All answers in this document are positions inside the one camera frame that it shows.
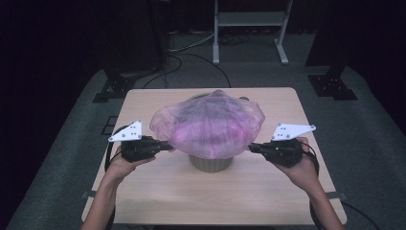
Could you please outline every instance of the person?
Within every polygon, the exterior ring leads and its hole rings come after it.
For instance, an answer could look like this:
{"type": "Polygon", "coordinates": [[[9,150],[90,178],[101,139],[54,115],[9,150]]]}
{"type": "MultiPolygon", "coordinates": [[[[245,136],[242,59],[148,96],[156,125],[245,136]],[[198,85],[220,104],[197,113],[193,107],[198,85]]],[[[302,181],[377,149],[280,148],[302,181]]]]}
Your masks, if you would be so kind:
{"type": "MultiPolygon", "coordinates": [[[[309,151],[307,138],[298,137],[297,139],[305,144],[303,145],[304,151],[309,151]]],[[[81,226],[81,230],[105,229],[114,210],[117,189],[120,183],[126,176],[132,173],[136,167],[155,159],[155,157],[153,157],[129,163],[124,160],[119,153],[117,154],[118,155],[112,159],[107,172],[101,180],[101,184],[87,217],[81,226]]],[[[307,193],[318,220],[327,230],[346,229],[340,219],[338,219],[337,214],[329,202],[309,156],[304,154],[303,159],[291,168],[277,164],[274,165],[285,173],[293,184],[307,193]]]]}

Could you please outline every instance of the table top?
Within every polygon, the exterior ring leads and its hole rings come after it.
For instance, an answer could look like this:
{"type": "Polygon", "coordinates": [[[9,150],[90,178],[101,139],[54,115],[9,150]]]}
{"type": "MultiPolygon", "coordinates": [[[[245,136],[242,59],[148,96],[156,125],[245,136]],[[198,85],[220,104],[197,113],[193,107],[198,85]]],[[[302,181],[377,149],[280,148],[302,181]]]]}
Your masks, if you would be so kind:
{"type": "MultiPolygon", "coordinates": [[[[135,89],[124,100],[115,129],[137,120],[143,135],[154,133],[149,123],[154,113],[169,104],[183,102],[216,88],[135,89]]],[[[310,125],[292,88],[221,88],[231,97],[247,97],[259,104],[265,115],[256,143],[269,142],[278,123],[310,125]]],[[[318,154],[320,181],[326,192],[335,192],[323,156],[312,132],[303,135],[318,154]]],[[[120,143],[116,143],[113,152],[120,143]]],[[[93,185],[97,191],[104,175],[103,161],[93,185]]],[[[85,219],[92,197],[88,198],[85,219]]],[[[347,216],[338,198],[331,200],[339,219],[347,216]]],[[[161,151],[156,160],[144,164],[119,187],[117,223],[210,224],[210,225],[307,225],[313,224],[305,192],[267,162],[262,155],[245,151],[235,156],[222,172],[196,169],[189,156],[176,150],[161,151]]]]}

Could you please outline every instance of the hand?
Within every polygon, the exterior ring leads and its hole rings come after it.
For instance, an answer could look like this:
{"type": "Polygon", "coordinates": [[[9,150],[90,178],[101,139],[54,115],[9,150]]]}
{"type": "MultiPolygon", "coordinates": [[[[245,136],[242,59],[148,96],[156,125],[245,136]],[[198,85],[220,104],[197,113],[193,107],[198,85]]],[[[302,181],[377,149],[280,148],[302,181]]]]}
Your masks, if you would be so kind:
{"type": "MultiPolygon", "coordinates": [[[[121,147],[117,148],[116,154],[121,151],[121,147]]],[[[105,173],[104,177],[108,177],[111,180],[122,182],[126,176],[128,176],[131,172],[142,164],[148,163],[153,161],[155,157],[135,161],[135,162],[128,162],[122,155],[119,153],[114,159],[110,162],[110,166],[108,167],[107,172],[105,173]]]]}
{"type": "MultiPolygon", "coordinates": [[[[296,139],[306,144],[302,145],[304,151],[309,151],[309,146],[307,146],[307,138],[298,137],[296,139]]],[[[320,188],[320,181],[314,168],[314,164],[309,156],[304,154],[302,160],[291,168],[287,168],[278,164],[274,165],[283,173],[285,173],[293,184],[303,189],[305,192],[311,193],[312,190],[320,188]]]]}

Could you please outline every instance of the person's right arm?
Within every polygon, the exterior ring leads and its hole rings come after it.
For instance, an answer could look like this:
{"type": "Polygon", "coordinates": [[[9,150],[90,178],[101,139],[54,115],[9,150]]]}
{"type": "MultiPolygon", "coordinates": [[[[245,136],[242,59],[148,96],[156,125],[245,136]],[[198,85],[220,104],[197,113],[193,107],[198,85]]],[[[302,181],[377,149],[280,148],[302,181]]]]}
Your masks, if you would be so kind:
{"type": "MultiPolygon", "coordinates": [[[[297,139],[305,144],[308,143],[304,137],[297,139]]],[[[304,151],[308,151],[308,146],[303,145],[303,147],[304,151]]],[[[307,193],[318,220],[327,230],[346,229],[338,219],[309,156],[304,154],[301,162],[291,168],[277,164],[275,166],[285,173],[293,184],[307,193]]]]}

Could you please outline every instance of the purple plastic bag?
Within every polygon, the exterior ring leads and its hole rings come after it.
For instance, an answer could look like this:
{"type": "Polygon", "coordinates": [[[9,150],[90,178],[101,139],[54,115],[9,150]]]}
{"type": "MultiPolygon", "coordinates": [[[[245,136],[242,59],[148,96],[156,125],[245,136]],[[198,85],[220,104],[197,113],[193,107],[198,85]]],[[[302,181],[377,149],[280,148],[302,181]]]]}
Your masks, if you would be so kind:
{"type": "Polygon", "coordinates": [[[215,90],[160,109],[149,128],[160,141],[190,155],[227,159],[248,150],[264,120],[257,103],[215,90]]]}

